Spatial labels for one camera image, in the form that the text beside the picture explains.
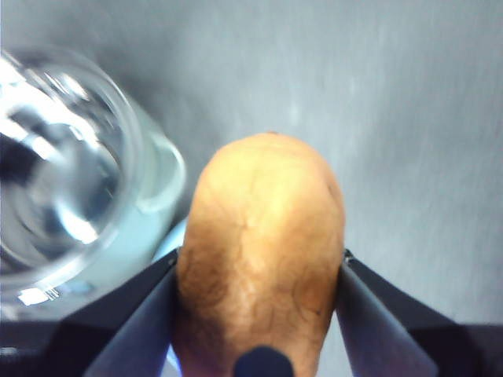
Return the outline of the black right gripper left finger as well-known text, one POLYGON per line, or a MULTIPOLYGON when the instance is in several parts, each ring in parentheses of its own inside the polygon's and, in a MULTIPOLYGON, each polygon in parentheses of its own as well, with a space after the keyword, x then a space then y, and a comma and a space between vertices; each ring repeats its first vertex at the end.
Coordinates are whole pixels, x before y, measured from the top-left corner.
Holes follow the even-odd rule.
POLYGON ((160 376, 176 306, 171 251, 123 286, 64 318, 39 376, 160 376))

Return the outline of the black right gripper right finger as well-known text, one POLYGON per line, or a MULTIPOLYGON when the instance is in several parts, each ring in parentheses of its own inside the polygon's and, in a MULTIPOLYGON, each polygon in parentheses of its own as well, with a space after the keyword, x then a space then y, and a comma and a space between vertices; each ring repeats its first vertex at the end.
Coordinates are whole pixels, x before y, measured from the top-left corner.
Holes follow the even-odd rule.
POLYGON ((418 301, 343 253, 336 314, 355 376, 488 376, 475 327, 418 301))

